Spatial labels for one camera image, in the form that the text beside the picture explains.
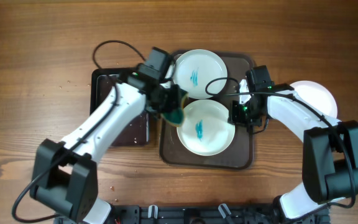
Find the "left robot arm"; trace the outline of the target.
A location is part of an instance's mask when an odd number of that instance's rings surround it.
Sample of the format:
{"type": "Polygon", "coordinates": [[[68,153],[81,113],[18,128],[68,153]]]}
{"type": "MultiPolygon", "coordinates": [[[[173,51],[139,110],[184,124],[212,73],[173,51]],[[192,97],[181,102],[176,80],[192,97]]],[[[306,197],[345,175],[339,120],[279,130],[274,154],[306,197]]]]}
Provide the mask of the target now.
{"type": "Polygon", "coordinates": [[[74,223],[109,223],[113,207],[98,197],[98,165],[126,126],[144,111],[163,118],[183,108],[184,90],[172,84],[173,65],[141,63],[118,74],[89,118],[59,142],[45,139],[36,151],[30,197],[74,223]]]}

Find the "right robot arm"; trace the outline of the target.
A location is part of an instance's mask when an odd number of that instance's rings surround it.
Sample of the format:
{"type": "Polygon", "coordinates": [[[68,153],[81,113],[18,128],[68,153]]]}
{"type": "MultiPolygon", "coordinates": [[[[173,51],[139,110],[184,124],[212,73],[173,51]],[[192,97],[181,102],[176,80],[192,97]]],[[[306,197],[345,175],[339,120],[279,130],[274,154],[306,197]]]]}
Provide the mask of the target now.
{"type": "Polygon", "coordinates": [[[274,222],[295,222],[330,206],[353,207],[358,195],[357,121],[324,114],[288,84],[241,84],[236,94],[248,98],[232,106],[231,121],[254,126],[266,115],[303,143],[302,182],[274,200],[274,222]]]}

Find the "green yellow sponge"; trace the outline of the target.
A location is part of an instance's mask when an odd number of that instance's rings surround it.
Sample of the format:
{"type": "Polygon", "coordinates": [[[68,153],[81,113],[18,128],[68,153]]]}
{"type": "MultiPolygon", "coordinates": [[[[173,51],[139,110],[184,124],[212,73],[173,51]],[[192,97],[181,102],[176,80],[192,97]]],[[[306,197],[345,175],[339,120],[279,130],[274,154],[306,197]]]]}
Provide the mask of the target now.
{"type": "Polygon", "coordinates": [[[162,113],[162,118],[172,126],[180,127],[185,120],[184,104],[188,98],[188,92],[178,89],[178,93],[173,95],[174,103],[170,103],[171,111],[162,113]]]}

